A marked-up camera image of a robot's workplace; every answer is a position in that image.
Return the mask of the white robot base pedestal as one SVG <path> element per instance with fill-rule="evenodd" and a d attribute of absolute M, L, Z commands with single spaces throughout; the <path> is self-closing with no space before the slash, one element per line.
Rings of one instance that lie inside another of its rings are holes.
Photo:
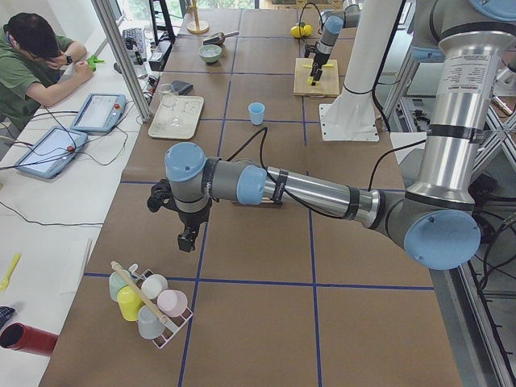
<path fill-rule="evenodd" d="M 373 89 L 403 7 L 403 1 L 364 3 L 342 92 L 331 104 L 319 106 L 324 141 L 379 140 Z"/>

